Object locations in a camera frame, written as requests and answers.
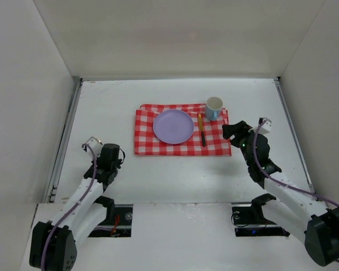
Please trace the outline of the red white checkered cloth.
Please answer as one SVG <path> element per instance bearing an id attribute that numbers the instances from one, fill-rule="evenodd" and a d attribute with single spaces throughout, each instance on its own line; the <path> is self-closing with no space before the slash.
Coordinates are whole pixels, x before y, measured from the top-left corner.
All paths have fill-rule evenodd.
<path id="1" fill-rule="evenodd" d="M 154 119 L 166 110 L 182 110 L 194 121 L 193 135 L 184 143 L 171 145 L 154 134 Z M 202 146 L 198 115 L 202 115 L 206 147 Z M 215 121 L 205 118 L 205 104 L 143 104 L 136 110 L 134 126 L 134 153 L 146 156 L 230 156 L 231 143 L 223 138 L 222 125 L 229 123 L 228 110 L 222 108 Z"/>

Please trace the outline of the black handled gold knife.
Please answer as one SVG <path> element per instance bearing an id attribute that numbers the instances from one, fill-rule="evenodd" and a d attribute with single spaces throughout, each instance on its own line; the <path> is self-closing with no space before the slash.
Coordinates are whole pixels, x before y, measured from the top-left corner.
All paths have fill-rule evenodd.
<path id="1" fill-rule="evenodd" d="M 203 129 L 203 120 L 202 120 L 202 115 L 198 115 L 198 127 L 201 132 L 201 141 L 202 141 L 202 146 L 206 147 L 206 137 Z"/>

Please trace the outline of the blue white ceramic mug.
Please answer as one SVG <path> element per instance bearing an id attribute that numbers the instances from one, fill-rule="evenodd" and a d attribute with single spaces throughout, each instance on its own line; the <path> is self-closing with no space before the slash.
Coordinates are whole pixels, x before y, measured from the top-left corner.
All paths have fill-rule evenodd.
<path id="1" fill-rule="evenodd" d="M 218 97 L 210 97 L 206 101 L 205 115 L 210 121 L 215 121 L 220 116 L 223 108 L 223 101 Z"/>

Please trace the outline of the lilac plastic plate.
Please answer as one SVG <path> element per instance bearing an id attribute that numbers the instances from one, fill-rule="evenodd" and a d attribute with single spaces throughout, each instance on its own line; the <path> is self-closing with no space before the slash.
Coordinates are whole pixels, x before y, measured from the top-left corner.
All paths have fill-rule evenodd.
<path id="1" fill-rule="evenodd" d="M 161 112 L 153 122 L 155 136 L 162 142 L 178 145 L 186 142 L 194 132 L 194 121 L 181 110 Z"/>

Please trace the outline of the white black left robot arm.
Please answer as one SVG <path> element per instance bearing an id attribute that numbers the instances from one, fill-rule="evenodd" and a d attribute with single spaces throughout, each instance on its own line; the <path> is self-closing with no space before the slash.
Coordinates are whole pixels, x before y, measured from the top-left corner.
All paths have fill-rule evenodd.
<path id="1" fill-rule="evenodd" d="M 92 164 L 64 207 L 32 230 L 29 265 L 40 270 L 71 270 L 77 249 L 102 222 L 114 217 L 115 202 L 104 193 L 124 162 L 119 145 L 91 137 L 82 145 Z"/>

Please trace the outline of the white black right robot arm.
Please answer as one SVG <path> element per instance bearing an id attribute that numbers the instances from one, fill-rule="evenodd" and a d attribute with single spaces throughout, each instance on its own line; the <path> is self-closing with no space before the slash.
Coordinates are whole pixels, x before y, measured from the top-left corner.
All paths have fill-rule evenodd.
<path id="1" fill-rule="evenodd" d="M 273 222 L 297 238 L 316 264 L 339 263 L 339 204 L 298 188 L 270 159 L 265 134 L 271 126 L 267 118 L 256 128 L 244 121 L 222 126 L 223 138 L 241 150 L 250 178 L 266 191 L 251 201 L 246 224 Z"/>

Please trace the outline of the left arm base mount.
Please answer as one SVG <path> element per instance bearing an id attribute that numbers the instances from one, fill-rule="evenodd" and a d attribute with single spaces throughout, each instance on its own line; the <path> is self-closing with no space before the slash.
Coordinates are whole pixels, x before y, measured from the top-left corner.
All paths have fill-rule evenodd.
<path id="1" fill-rule="evenodd" d="M 133 205 L 116 205 L 112 218 L 104 220 L 89 238 L 129 238 L 132 235 Z"/>

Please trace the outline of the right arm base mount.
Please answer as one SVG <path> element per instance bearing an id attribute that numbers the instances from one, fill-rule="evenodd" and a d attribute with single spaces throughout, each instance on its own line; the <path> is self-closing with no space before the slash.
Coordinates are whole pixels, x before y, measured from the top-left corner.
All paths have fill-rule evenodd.
<path id="1" fill-rule="evenodd" d="M 289 237 L 290 233 L 266 219 L 262 207 L 275 200 L 271 194 L 254 198 L 251 203 L 232 206 L 231 222 L 236 237 Z"/>

